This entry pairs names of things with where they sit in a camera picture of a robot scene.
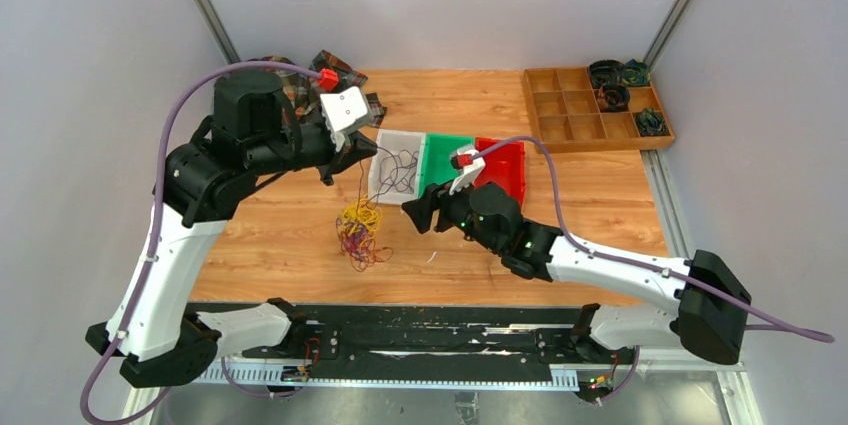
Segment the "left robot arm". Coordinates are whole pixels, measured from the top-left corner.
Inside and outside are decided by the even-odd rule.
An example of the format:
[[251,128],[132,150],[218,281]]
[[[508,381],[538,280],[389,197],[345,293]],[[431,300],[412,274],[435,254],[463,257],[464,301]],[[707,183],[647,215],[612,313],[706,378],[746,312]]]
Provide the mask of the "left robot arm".
[[87,343],[103,359],[121,359],[136,388],[188,384],[212,363],[271,347],[283,358],[306,345],[303,316],[271,299],[229,312],[192,311],[191,291],[240,203],[276,179],[314,168],[324,184],[374,156],[363,135],[374,111],[357,86],[330,69],[304,70],[321,88],[317,116],[303,122],[283,91],[282,63],[244,62],[207,75],[213,110],[191,139],[160,138],[151,222],[132,281],[114,315],[92,325]]

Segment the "green coil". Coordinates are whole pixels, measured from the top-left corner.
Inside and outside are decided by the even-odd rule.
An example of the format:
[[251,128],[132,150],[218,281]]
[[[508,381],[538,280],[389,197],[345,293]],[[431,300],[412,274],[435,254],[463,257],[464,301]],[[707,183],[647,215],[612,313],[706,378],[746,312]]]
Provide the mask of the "green coil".
[[669,136],[669,126],[658,110],[646,107],[634,115],[634,123],[642,137]]
[[630,59],[622,65],[620,77],[627,87],[647,87],[651,83],[651,70],[646,63]]

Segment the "black coil top left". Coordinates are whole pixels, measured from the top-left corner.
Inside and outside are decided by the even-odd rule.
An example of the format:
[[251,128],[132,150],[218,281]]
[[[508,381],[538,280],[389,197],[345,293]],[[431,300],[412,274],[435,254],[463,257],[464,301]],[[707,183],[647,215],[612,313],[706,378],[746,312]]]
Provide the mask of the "black coil top left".
[[593,89],[623,83],[624,64],[618,60],[606,59],[593,62],[587,67],[587,71]]

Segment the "green coil lower right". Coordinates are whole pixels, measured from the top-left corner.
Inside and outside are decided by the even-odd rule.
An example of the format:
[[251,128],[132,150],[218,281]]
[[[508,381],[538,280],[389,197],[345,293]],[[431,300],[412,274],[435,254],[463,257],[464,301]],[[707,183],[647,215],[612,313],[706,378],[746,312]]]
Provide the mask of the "green coil lower right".
[[634,123],[642,137],[669,136],[669,126],[658,110],[646,107],[634,115]]

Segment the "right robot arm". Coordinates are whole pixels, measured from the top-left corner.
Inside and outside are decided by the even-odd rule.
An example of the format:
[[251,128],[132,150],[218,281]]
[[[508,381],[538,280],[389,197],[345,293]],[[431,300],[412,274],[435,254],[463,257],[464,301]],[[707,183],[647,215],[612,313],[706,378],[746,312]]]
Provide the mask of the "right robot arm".
[[456,193],[431,184],[401,208],[419,233],[456,228],[524,279],[584,283],[641,300],[582,307],[571,345],[584,361],[623,347],[675,345],[719,365],[740,359],[751,296],[713,252],[669,258],[599,245],[524,217],[495,183]]

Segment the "plaid cloth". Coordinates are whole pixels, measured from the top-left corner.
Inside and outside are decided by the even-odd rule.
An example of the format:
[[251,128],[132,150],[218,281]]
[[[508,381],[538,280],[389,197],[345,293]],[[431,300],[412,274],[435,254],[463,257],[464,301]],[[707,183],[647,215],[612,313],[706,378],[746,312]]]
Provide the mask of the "plaid cloth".
[[[333,93],[340,93],[352,86],[362,87],[368,80],[365,74],[354,70],[338,56],[327,50],[322,50],[312,60],[309,69],[321,71],[325,68],[333,70],[339,77],[339,84],[333,90]],[[295,72],[274,70],[274,73],[281,77],[283,93],[292,103],[298,121],[301,124],[317,121],[321,115],[319,95],[328,93],[328,90],[319,87],[313,80]],[[379,128],[387,114],[387,108],[380,103],[376,93],[367,93],[365,97],[371,113],[368,125]]]

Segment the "red plastic bin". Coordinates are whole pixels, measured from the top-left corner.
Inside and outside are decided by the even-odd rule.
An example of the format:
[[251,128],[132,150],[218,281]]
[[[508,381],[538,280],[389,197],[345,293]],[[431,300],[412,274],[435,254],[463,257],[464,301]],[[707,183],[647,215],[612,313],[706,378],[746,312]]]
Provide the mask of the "red plastic bin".
[[512,142],[489,152],[483,157],[484,168],[475,179],[474,186],[487,183],[500,186],[520,206],[526,193],[526,152],[521,141]]

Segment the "green plastic bin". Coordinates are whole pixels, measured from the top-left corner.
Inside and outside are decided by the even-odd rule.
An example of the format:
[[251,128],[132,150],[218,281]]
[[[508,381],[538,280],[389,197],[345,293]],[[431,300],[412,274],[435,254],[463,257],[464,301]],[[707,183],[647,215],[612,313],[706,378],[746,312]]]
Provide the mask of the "green plastic bin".
[[459,148],[474,144],[475,139],[471,136],[428,133],[420,159],[418,196],[432,183],[443,184],[456,178],[458,172],[450,164],[451,154]]

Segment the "green coil top right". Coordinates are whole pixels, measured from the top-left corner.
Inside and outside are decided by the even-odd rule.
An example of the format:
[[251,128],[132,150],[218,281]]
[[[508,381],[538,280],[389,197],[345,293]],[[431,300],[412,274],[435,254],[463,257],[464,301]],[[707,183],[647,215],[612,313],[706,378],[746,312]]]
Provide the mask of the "green coil top right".
[[651,83],[651,70],[646,63],[630,59],[622,65],[620,77],[627,87],[647,87]]

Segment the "dark coil middle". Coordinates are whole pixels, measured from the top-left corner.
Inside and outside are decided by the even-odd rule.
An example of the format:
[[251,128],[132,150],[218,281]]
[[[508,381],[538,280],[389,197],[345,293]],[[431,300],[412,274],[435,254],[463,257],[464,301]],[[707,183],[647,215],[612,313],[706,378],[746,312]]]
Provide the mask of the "dark coil middle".
[[628,112],[630,99],[630,90],[624,85],[607,83],[596,90],[596,101],[602,113]]

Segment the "aluminium frame rail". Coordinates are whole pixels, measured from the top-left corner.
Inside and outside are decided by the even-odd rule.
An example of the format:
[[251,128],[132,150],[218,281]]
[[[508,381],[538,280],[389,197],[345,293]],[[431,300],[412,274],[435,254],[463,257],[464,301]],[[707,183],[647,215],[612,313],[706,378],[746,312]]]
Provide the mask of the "aluminium frame rail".
[[276,346],[212,361],[151,424],[759,424],[740,365],[611,351],[574,308],[306,304]]

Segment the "wooden compartment tray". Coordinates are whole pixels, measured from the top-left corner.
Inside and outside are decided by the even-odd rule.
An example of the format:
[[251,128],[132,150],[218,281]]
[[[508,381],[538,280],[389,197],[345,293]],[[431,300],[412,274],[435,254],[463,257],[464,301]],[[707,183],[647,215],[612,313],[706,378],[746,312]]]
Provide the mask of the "wooden compartment tray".
[[[675,140],[675,132],[660,97],[650,83],[629,87],[629,111],[602,113],[587,67],[526,69],[522,89],[533,135],[552,153],[619,150],[661,150]],[[642,137],[634,115],[646,107],[664,116],[669,136]]]

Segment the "white plastic bin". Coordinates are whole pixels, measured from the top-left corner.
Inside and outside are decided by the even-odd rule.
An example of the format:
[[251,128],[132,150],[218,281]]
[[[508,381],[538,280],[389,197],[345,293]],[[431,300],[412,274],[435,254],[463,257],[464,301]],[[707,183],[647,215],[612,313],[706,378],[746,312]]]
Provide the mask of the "white plastic bin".
[[368,200],[378,205],[401,205],[417,199],[426,135],[421,132],[381,129],[378,152],[368,172]]

